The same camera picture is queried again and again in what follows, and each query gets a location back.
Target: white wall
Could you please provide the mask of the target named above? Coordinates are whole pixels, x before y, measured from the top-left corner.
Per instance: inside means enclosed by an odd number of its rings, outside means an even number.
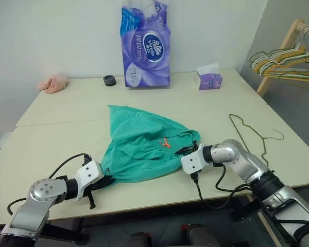
[[[170,0],[171,71],[241,70],[267,0]],[[122,75],[121,0],[0,0],[0,132],[55,73]]]

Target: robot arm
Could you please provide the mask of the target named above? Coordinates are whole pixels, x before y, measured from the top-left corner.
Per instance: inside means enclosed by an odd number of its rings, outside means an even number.
[[[279,228],[300,246],[309,246],[309,204],[291,187],[284,185],[255,155],[233,139],[213,145],[201,144],[197,151],[181,158],[182,168],[192,174],[205,166],[224,164],[253,190]],[[299,220],[300,223],[283,223]]]
[[[101,166],[90,161],[72,179],[42,179],[32,184],[26,202],[12,215],[0,236],[2,246],[34,246],[49,217],[49,209],[64,200],[92,199],[92,186],[104,177]]]

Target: pink plush toy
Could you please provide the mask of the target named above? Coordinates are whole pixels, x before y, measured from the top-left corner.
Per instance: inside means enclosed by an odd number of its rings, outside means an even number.
[[[53,94],[64,89],[67,83],[67,77],[63,75],[53,75],[48,79],[39,82],[37,88],[39,90],[45,90],[48,94]]]

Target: clothes hanger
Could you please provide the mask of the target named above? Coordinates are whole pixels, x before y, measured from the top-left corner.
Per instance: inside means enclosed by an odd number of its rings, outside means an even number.
[[[267,77],[270,77],[270,78],[277,78],[277,79],[282,79],[282,77],[279,77],[279,76],[267,76]],[[286,78],[283,78],[283,79],[288,79],[288,80],[293,80],[293,81],[304,81],[304,82],[309,82],[309,79],[303,79],[303,78],[292,78],[292,77],[286,77]]]
[[[294,79],[294,80],[299,80],[299,79],[306,79],[309,82],[309,76],[305,75],[293,75],[293,74],[280,74],[280,73],[270,73],[268,74],[268,77],[278,77],[280,78],[289,78],[289,79]]]
[[[280,66],[281,68],[289,68],[289,67],[291,67],[292,65],[295,65],[295,64],[298,64],[298,63],[303,63],[303,62],[305,62],[305,61],[309,61],[309,58],[303,58],[303,59],[301,59],[301,60],[300,60],[300,59],[297,59],[296,61],[293,61],[293,62],[287,64],[286,66],[281,66],[281,65],[279,65],[279,64],[276,64],[276,65],[274,65],[274,66],[268,68],[266,71],[264,71],[263,76],[267,76],[267,74],[268,74],[269,72],[271,72],[271,70],[274,69],[274,68],[276,68],[276,67],[279,67],[279,66]]]
[[[274,56],[275,60],[280,61],[281,59],[288,58],[288,57],[294,57],[296,55],[304,54],[304,48],[302,50],[292,51],[291,53],[286,54],[277,54]],[[257,73],[262,75],[263,71],[265,71],[267,68],[272,66],[275,62],[275,60],[267,60],[266,62],[259,64],[255,69]]]
[[[250,64],[250,67],[251,67],[252,69],[254,69],[254,66],[255,66],[257,63],[259,63],[262,59],[269,58],[269,57],[271,57],[272,55],[274,55],[274,54],[276,54],[276,53],[278,53],[278,52],[283,52],[283,51],[287,51],[287,50],[291,50],[291,49],[290,49],[290,48],[286,48],[286,49],[275,49],[275,50],[272,50],[272,51],[269,52],[269,53],[265,53],[264,51],[257,52],[257,53],[255,53],[255,54],[249,59],[249,62],[251,63],[251,64]],[[261,54],[261,53],[264,53],[265,55],[262,55],[262,56],[256,58],[254,61],[251,60],[255,55]]]
[[[252,63],[252,65],[251,65],[251,67],[252,67],[253,70],[257,71],[257,69],[255,68],[256,64],[261,63],[261,61],[263,61],[264,59],[267,59],[268,61],[270,61],[271,59],[274,59],[278,55],[283,55],[283,54],[288,54],[290,52],[298,51],[300,45],[301,44],[298,42],[293,49],[284,49],[284,50],[281,50],[279,52],[274,52],[273,54],[271,54],[270,57],[263,55],[263,56],[255,59],[254,62]]]
[[[272,72],[270,72],[270,73],[268,73],[268,75],[275,75],[275,76],[285,76],[285,75],[288,75],[288,76],[297,76],[297,77],[299,77],[299,76],[304,76],[304,77],[306,77],[306,76],[309,76],[309,71],[307,72],[307,71],[305,71],[305,72],[302,72],[302,73],[300,73],[300,72],[298,72],[297,70],[287,70],[287,71],[284,71],[284,72],[282,72],[282,71],[272,71]]]
[[[306,27],[304,27],[304,29],[308,28],[308,30],[305,30],[304,34],[303,34],[303,42],[304,44],[306,45],[306,41],[305,41],[305,36],[309,33],[309,25],[307,25]],[[306,61],[309,61],[309,51],[308,53],[306,54],[302,54],[302,55],[298,55],[298,56],[291,56],[291,57],[287,57],[285,58],[284,60],[282,60],[281,62],[277,62],[275,60],[272,60],[271,62],[268,62],[266,64],[264,64],[261,69],[260,69],[260,75],[265,75],[265,74],[268,74],[269,72],[271,72],[274,68],[276,68],[277,66],[273,65],[273,64],[278,64],[278,65],[281,65],[281,64],[284,64],[286,61],[289,61],[289,60],[295,60],[295,61],[298,61],[298,63],[302,63],[302,62],[306,62]]]
[[[308,72],[309,68],[275,68],[275,70],[281,70],[281,71],[295,71],[295,72]]]

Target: wooden drying rack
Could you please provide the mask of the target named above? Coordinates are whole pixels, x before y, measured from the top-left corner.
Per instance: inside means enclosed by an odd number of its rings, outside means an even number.
[[[280,49],[287,49],[292,48],[295,44],[295,39],[300,32],[304,32],[304,28],[307,27],[304,19],[295,19],[290,26],[286,37],[284,38],[284,41],[282,45],[280,46]],[[256,92],[263,97],[265,92],[267,91],[268,87],[270,85],[270,80],[268,77],[264,77],[261,81],[260,86],[257,88]]]

